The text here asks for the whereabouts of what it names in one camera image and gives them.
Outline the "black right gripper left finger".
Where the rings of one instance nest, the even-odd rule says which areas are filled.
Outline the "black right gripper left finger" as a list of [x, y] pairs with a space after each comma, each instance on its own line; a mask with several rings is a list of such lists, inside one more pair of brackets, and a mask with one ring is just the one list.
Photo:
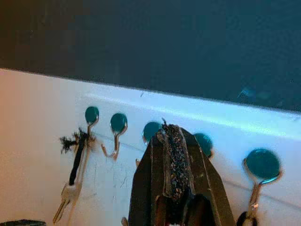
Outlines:
[[160, 129], [147, 145], [134, 173], [128, 226], [170, 226], [171, 160], [167, 132]]

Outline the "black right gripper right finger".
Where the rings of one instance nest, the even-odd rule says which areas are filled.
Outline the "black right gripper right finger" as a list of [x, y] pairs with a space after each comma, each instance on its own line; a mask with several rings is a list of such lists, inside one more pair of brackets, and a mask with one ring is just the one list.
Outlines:
[[164, 226], [235, 226], [217, 171], [193, 135], [177, 125], [162, 126]]

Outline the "key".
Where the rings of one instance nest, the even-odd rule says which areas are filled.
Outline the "key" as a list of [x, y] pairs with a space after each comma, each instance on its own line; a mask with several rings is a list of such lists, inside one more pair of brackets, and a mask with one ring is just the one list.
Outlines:
[[55, 226], [62, 218], [65, 208], [68, 204], [71, 204], [71, 211], [69, 213], [69, 220], [71, 219], [72, 212], [79, 198], [82, 184], [84, 180], [84, 174], [87, 167], [87, 162], [90, 155], [90, 144], [94, 141], [91, 134], [92, 126], [88, 126], [87, 132], [79, 129], [73, 133], [74, 139], [68, 137], [61, 137], [62, 152], [71, 150], [71, 147], [76, 148], [76, 155], [73, 162], [73, 167], [69, 176], [69, 180], [64, 185], [61, 192], [61, 204], [53, 217], [53, 225]]

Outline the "blue disc metal hook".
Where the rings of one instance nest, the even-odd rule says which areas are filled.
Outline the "blue disc metal hook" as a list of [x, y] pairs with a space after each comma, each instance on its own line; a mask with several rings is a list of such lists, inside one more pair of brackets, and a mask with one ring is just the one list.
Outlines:
[[119, 154], [119, 137], [123, 135], [128, 128], [126, 115], [123, 113], [115, 113], [111, 117], [110, 128], [114, 136], [114, 149], [111, 153], [108, 153], [104, 143], [101, 144], [101, 149], [105, 157], [116, 161]]
[[203, 153], [207, 158], [211, 158], [213, 155], [213, 143], [211, 138], [204, 133], [196, 133], [194, 136]]
[[151, 138], [162, 128], [162, 124], [158, 121], [149, 121], [145, 124], [142, 131], [142, 139], [145, 147], [148, 146]]
[[253, 181], [253, 189], [245, 219], [255, 221], [259, 208], [260, 190], [282, 176], [281, 162], [271, 150], [258, 148], [252, 150], [243, 160], [246, 174]]
[[96, 106], [89, 106], [85, 111], [85, 119], [87, 123], [87, 145], [90, 145], [92, 137], [92, 127], [99, 121], [99, 110]]

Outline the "white hook board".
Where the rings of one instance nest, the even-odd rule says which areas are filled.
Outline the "white hook board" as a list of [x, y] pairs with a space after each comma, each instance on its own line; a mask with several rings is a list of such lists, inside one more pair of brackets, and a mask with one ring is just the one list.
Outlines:
[[[301, 226], [301, 113], [231, 105], [204, 99], [72, 81], [0, 69], [0, 223], [37, 219], [53, 226], [74, 154], [61, 154], [60, 137], [86, 129], [85, 110], [96, 106], [96, 146], [72, 212], [57, 226], [121, 226], [128, 215], [136, 160], [145, 151], [149, 121], [204, 133], [213, 143], [211, 163], [220, 174], [237, 218], [247, 209], [252, 182], [242, 161], [256, 148], [274, 151], [282, 177], [261, 190], [259, 226]], [[123, 113], [117, 160], [111, 117]]]

